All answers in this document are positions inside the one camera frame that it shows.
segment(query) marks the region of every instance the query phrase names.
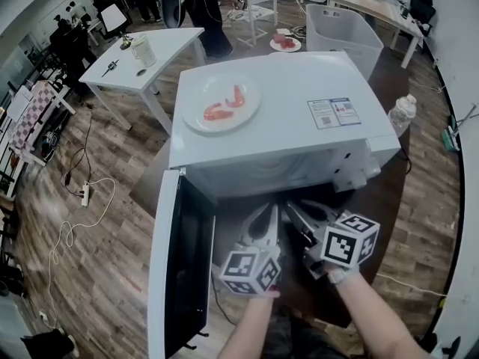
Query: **mug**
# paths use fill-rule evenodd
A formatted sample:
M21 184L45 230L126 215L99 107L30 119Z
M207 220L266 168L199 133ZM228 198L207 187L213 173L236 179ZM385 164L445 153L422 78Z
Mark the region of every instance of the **mug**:
M151 49L146 34L141 34L132 40L132 53L137 60L140 60L145 68L156 63L156 56Z

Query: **white microwave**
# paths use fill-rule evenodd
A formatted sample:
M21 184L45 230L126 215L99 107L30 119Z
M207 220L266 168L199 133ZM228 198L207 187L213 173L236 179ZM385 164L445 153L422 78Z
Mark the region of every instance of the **white microwave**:
M191 87L232 71L260 88L255 116L217 137L192 130L183 120L195 104ZM327 105L342 111L334 114L337 126L323 120ZM344 52L277 53L182 72L151 252L150 357L172 355L206 325L213 237L224 201L247 205L325 182L337 191L360 188L399 149L384 109ZM180 328L180 321L192 329ZM172 344L172 331L187 334Z

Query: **small plate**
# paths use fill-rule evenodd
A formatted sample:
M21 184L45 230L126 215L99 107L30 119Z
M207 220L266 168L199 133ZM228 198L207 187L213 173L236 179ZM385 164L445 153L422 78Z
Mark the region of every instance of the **small plate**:
M239 108L229 108L225 100L234 100L234 85L238 85L245 104ZM248 121L260 106L260 90L248 77L237 74L208 76L188 89L189 105L183 111L183 120L193 130L200 133L226 132ZM222 120L208 121L204 119L204 111L211 105L220 102L224 111L232 111L232 117Z
M275 51L278 51L278 52L296 52L296 51L299 51L301 49L301 42L299 42L297 39L293 39L293 43L294 43L294 48L281 48L281 44L277 44L275 43L274 40L271 40L269 42L269 45L275 50Z

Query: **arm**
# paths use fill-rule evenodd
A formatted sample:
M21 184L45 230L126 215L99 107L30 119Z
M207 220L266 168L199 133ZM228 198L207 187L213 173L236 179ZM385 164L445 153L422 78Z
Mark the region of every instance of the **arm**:
M261 356L272 303L272 298L249 300L245 313L219 353L218 359L255 359Z
M366 346L378 359L427 359L399 316L382 300L359 272L337 285Z

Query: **water bottle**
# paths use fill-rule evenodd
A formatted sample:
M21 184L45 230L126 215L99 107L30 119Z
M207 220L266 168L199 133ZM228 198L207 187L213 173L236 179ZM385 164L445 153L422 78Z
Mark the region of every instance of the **water bottle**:
M396 105L388 113L392 127L400 137L416 115L416 98L408 94L396 100Z

